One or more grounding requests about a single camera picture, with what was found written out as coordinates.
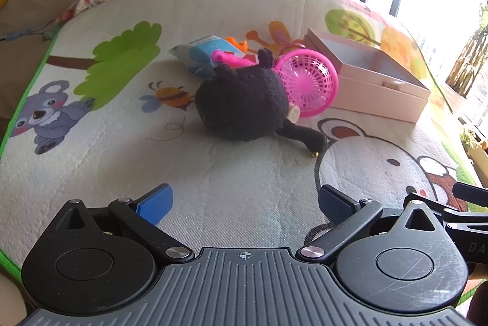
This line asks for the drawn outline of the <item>pink plastic basket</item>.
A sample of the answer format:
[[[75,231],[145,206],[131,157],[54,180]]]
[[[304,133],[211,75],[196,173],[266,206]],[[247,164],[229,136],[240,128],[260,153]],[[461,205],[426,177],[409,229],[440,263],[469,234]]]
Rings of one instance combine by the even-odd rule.
[[[285,87],[289,102],[300,109],[301,118],[321,114],[337,97],[336,69],[322,53],[307,48],[293,50],[278,59],[274,71]]]

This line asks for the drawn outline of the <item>black plush toy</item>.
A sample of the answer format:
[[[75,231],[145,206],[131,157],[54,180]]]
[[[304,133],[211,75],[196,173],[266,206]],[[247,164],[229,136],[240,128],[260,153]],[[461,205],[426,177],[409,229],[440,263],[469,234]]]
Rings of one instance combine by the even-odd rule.
[[[303,143],[315,157],[324,152],[326,139],[320,132],[288,119],[289,100],[279,76],[272,70],[271,50],[257,53],[253,67],[214,68],[194,95],[203,125],[215,137],[250,142],[273,133]]]

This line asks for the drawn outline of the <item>blue tissue pack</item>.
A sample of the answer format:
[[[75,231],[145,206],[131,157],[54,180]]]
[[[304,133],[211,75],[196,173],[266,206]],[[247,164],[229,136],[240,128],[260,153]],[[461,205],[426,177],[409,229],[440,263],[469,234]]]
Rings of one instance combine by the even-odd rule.
[[[169,53],[182,62],[189,73],[204,79],[214,76],[213,69],[217,66],[212,59],[214,51],[230,52],[237,56],[244,55],[230,42],[214,35],[169,49]]]

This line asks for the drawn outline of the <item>pink fuzzy stick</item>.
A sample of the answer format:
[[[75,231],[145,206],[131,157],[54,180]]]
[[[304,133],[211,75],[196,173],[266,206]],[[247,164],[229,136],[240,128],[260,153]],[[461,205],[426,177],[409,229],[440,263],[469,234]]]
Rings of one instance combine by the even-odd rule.
[[[216,63],[223,63],[231,68],[253,67],[256,63],[245,57],[235,56],[233,53],[213,51],[211,58]]]

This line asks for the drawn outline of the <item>orange plastic shell toy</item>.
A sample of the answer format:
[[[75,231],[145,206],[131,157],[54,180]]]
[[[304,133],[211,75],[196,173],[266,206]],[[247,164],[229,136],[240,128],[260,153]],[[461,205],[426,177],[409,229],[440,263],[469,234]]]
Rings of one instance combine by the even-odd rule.
[[[234,47],[236,47],[241,53],[247,53],[248,51],[247,41],[239,42],[234,37],[226,37],[226,41],[229,42]]]

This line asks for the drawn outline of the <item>pink cardboard box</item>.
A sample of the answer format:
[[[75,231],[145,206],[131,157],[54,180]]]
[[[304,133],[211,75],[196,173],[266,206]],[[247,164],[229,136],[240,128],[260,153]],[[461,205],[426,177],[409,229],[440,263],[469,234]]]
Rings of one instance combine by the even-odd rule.
[[[385,52],[312,28],[303,43],[325,55],[336,69],[339,86],[334,108],[418,121],[430,90]]]

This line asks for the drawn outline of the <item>colourful cartoon play mat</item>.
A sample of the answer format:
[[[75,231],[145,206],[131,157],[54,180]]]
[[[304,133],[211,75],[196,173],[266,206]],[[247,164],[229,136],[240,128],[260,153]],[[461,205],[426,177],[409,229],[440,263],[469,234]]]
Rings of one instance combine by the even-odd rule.
[[[1,264],[73,198],[160,184],[185,245],[297,249],[331,226],[318,190],[468,211],[475,176],[417,43],[352,0],[112,0],[68,22],[1,145]]]

